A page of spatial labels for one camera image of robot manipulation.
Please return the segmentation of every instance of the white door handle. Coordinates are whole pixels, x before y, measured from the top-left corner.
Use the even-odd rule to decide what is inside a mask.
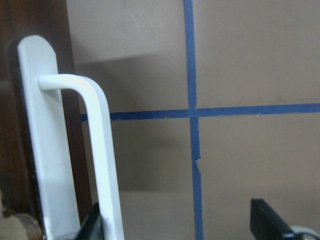
[[[47,239],[74,236],[80,229],[61,98],[61,89],[72,89],[82,96],[87,110],[104,238],[123,240],[110,113],[104,92],[87,77],[58,74],[55,52],[40,36],[24,38],[18,55]]]

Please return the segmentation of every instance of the blue grid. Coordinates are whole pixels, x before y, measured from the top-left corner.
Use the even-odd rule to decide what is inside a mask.
[[[197,108],[193,0],[183,0],[183,10],[185,23],[188,109],[113,112],[110,114],[110,118],[112,121],[189,118],[195,239],[203,240],[202,185],[201,173],[197,167],[197,160],[200,159],[199,118],[234,115],[320,113],[320,103]],[[82,121],[86,121],[87,115],[82,114],[81,119]]]

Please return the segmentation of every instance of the curved handle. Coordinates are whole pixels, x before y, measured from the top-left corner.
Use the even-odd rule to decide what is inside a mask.
[[[39,77],[43,91],[72,89],[83,98],[89,124],[94,172],[106,240],[124,240],[111,121],[106,96],[88,77],[55,74]]]

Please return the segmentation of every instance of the beige panel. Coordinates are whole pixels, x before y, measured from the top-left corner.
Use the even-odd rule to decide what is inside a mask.
[[[112,112],[188,108],[183,1],[68,0],[76,73]]]
[[[200,119],[206,239],[254,239],[251,198],[264,198],[289,225],[319,231],[320,114]]]
[[[320,1],[193,4],[198,107],[320,101]]]
[[[112,122],[126,239],[194,239],[189,132],[188,119]]]

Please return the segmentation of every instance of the black object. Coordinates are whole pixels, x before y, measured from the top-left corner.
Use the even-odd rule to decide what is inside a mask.
[[[250,230],[256,240],[294,240],[295,233],[263,200],[252,199]]]
[[[99,204],[93,205],[74,240],[104,240]]]

